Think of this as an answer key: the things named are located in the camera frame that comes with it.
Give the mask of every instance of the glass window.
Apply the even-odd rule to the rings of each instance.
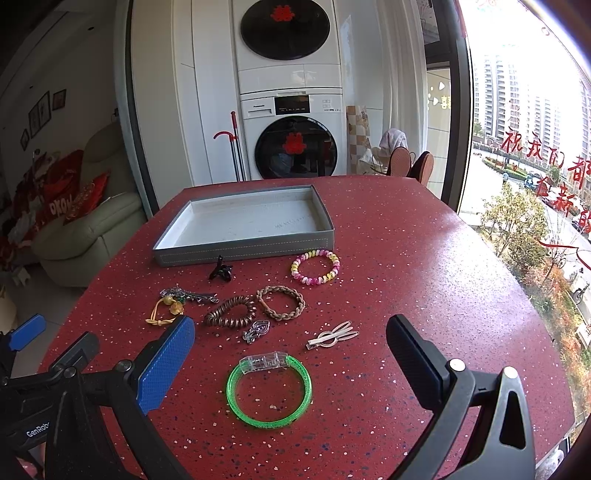
[[[435,11],[429,0],[417,0],[418,13],[421,17],[421,27],[423,28],[423,41],[425,45],[439,41],[439,30],[437,29],[437,20]]]
[[[487,88],[490,101],[473,112],[472,152],[459,215],[531,299],[560,352],[575,416],[585,419],[591,412],[591,335],[585,333],[591,333],[591,271],[576,248],[591,250],[591,92],[562,43],[518,0],[460,3],[473,82]],[[506,28],[508,19],[518,27]],[[535,51],[544,52],[551,74],[539,74],[532,63]],[[485,74],[490,66],[492,76]],[[509,123],[501,72],[511,74]],[[497,208],[502,205],[527,205],[515,220],[535,221],[511,236],[501,218],[510,209]],[[578,429],[568,432],[569,427],[564,433],[574,439]]]
[[[427,150],[433,154],[435,166],[428,188],[441,198],[447,167],[449,132],[452,123],[452,89],[450,69],[429,70]]]

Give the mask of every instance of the gray tray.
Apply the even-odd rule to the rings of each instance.
[[[188,202],[156,245],[161,267],[298,255],[335,247],[335,227],[312,185]]]

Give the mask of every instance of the silver hair clip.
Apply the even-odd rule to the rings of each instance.
[[[308,350],[312,350],[317,346],[330,348],[332,346],[335,346],[337,342],[341,340],[349,340],[358,336],[359,332],[351,332],[351,330],[353,330],[351,322],[343,322],[340,325],[333,328],[332,330],[329,330],[328,332],[320,333],[317,338],[313,340],[308,340],[308,342],[306,343],[306,348]]]
[[[161,297],[165,297],[166,295],[170,295],[175,300],[185,303],[186,300],[193,300],[197,303],[204,303],[206,301],[211,303],[218,303],[219,298],[217,297],[217,293],[193,293],[192,291],[183,290],[178,286],[174,288],[167,288],[160,292]]]
[[[255,342],[258,338],[269,333],[271,322],[269,320],[257,320],[253,323],[247,332],[244,332],[242,339],[250,345]]]

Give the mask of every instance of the black round door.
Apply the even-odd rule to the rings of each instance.
[[[272,60],[296,60],[313,54],[329,36],[330,21],[312,0],[260,0],[242,17],[244,43]]]
[[[256,167],[264,179],[327,177],[335,171],[336,161],[333,136],[305,116],[273,122],[256,142]]]

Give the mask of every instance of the dryer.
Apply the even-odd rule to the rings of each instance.
[[[333,0],[233,0],[240,93],[342,87]]]

